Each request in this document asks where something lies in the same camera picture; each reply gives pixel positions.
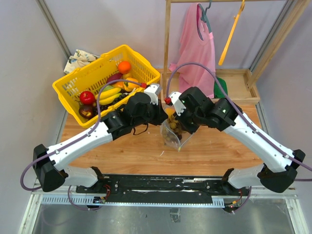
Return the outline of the peach coloured fruit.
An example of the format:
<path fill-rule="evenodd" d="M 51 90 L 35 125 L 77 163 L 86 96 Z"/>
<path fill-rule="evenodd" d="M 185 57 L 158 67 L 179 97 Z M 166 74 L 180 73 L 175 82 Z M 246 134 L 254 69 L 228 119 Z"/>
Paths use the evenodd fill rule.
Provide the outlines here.
<path fill-rule="evenodd" d="M 168 115 L 168 118 L 171 118 L 172 115 L 175 113 L 175 110 L 171 108 L 166 108 L 165 113 Z"/>

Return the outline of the brown longan bunch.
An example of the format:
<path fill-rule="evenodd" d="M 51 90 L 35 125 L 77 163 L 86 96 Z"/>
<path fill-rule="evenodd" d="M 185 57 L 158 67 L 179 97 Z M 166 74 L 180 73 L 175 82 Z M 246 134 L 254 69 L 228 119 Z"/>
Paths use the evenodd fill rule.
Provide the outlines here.
<path fill-rule="evenodd" d="M 182 147 L 184 140 L 187 138 L 187 132 L 181 127 L 176 119 L 176 115 L 172 115 L 161 125 L 161 135 L 164 143 L 172 148 L 179 149 Z"/>

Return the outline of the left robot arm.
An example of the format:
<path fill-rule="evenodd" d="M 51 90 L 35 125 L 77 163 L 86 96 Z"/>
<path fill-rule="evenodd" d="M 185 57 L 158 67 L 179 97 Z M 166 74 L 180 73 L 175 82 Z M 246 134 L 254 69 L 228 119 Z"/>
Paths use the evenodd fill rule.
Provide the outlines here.
<path fill-rule="evenodd" d="M 69 163 L 97 146 L 135 133 L 139 125 L 161 125 L 166 118 L 158 95 L 146 89 L 135 93 L 126 104 L 69 140 L 48 148 L 43 144 L 36 146 L 33 151 L 33 169 L 41 189 L 51 192 L 70 184 L 88 187 L 94 193 L 101 192 L 104 180 L 98 168 L 74 168 L 69 167 Z"/>

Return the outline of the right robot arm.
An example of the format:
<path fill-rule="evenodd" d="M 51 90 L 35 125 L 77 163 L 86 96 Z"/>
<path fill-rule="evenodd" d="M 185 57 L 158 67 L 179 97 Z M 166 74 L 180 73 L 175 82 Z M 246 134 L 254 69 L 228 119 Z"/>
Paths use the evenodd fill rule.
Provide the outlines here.
<path fill-rule="evenodd" d="M 305 153 L 272 139 L 232 101 L 222 98 L 214 103 L 197 87 L 183 93 L 172 92 L 169 97 L 184 131 L 193 134 L 200 126 L 218 129 L 243 143 L 263 161 L 250 168 L 228 169 L 221 180 L 223 193 L 232 195 L 243 187 L 261 185 L 282 193 L 293 184 Z"/>

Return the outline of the clear zip top bag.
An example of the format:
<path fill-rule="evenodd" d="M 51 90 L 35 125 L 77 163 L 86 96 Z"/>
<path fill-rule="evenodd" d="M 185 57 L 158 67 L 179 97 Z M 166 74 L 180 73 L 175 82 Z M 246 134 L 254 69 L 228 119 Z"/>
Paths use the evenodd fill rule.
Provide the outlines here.
<path fill-rule="evenodd" d="M 173 108 L 165 108 L 168 118 L 163 121 L 160 126 L 160 133 L 163 137 L 165 145 L 176 149 L 178 152 L 193 136 L 187 131 L 182 129 L 182 125 L 178 122 L 177 115 Z"/>

